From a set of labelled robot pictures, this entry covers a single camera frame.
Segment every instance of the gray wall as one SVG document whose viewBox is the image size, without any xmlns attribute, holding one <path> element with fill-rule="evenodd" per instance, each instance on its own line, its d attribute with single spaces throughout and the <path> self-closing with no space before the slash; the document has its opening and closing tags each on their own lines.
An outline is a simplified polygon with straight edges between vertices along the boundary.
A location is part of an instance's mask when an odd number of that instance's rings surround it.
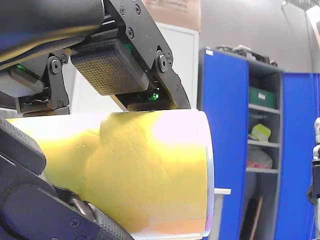
<svg viewBox="0 0 320 240">
<path fill-rule="evenodd" d="M 312 72 L 320 73 L 320 48 L 316 39 L 314 29 L 309 19 L 307 21 L 307 24 L 308 24 L 311 59 L 312 59 Z"/>
<path fill-rule="evenodd" d="M 312 71 L 301 9 L 288 4 L 282 10 L 282 0 L 201 0 L 201 5 L 201 48 L 241 44 L 269 56 L 287 71 Z"/>
</svg>

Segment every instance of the green storage box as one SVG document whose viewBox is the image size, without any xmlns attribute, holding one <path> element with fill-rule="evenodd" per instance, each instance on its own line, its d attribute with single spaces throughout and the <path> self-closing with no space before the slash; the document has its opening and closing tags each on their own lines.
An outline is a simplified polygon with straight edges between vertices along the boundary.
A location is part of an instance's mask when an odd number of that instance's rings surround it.
<svg viewBox="0 0 320 240">
<path fill-rule="evenodd" d="M 249 89 L 249 103 L 275 109 L 275 95 L 255 87 Z"/>
</svg>

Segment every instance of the blue cabinet door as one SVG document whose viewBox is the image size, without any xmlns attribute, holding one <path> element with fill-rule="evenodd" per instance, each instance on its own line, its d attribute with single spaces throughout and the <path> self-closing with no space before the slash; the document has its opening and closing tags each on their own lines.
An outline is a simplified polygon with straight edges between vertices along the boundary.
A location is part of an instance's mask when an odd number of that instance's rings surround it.
<svg viewBox="0 0 320 240">
<path fill-rule="evenodd" d="M 221 53 L 204 55 L 202 106 L 211 130 L 215 187 L 223 199 L 220 240 L 238 240 L 248 137 L 248 64 Z"/>
<path fill-rule="evenodd" d="M 283 149 L 275 240 L 309 240 L 313 206 L 306 193 L 315 145 L 316 80 L 313 74 L 283 74 Z"/>
</svg>

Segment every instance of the yellow foam cylinder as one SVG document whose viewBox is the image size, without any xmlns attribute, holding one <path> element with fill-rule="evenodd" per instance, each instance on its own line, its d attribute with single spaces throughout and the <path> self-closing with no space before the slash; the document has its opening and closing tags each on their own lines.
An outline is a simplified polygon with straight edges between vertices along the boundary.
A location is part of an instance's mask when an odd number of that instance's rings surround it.
<svg viewBox="0 0 320 240">
<path fill-rule="evenodd" d="M 135 239 L 198 240 L 213 217 L 213 153 L 197 110 L 17 118 L 46 156 L 49 181 Z"/>
</svg>

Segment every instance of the yellow cylindrical object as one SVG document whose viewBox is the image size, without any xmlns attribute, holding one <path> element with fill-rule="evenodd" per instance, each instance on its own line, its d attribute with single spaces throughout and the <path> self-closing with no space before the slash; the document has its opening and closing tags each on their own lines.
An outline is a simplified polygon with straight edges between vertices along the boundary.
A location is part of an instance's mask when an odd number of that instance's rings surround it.
<svg viewBox="0 0 320 240">
<path fill-rule="evenodd" d="M 197 110 L 17 118 L 45 154 L 46 177 L 135 239 L 198 240 L 213 215 L 208 120 Z"/>
</svg>

